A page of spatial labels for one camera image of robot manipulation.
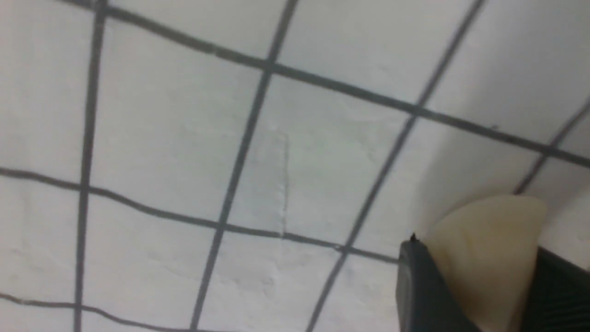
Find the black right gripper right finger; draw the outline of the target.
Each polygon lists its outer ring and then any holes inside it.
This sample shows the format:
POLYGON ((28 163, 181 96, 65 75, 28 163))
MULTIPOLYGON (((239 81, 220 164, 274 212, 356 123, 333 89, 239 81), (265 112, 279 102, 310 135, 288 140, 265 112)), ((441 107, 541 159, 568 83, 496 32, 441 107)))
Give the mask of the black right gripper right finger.
POLYGON ((523 332, 588 332, 588 271, 540 247, 523 313, 523 332))

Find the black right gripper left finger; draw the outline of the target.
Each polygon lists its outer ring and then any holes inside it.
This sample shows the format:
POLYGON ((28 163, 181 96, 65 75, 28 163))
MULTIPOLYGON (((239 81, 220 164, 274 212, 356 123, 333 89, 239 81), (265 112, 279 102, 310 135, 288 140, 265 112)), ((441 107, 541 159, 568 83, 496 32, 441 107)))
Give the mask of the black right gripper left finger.
POLYGON ((400 245, 397 313, 401 332, 478 332, 454 299, 425 244, 400 245))

